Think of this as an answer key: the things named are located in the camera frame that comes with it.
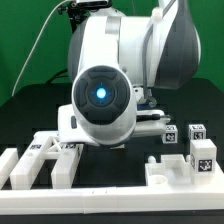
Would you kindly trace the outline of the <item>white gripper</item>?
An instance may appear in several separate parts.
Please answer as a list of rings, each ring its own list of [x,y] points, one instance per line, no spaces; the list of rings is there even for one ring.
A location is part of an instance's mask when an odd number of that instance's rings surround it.
[[[169,121],[161,110],[142,110],[125,112],[108,125],[94,125],[75,115],[69,104],[58,109],[58,134],[61,142],[123,144],[131,137],[162,135]]]

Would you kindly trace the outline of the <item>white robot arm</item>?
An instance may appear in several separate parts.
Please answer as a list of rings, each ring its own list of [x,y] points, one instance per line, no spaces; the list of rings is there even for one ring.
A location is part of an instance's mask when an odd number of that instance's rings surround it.
[[[71,103],[58,111],[62,142],[118,146],[165,133],[170,118],[138,106],[155,88],[178,89],[196,73],[200,39],[188,0],[158,0],[149,17],[97,9],[73,33]]]

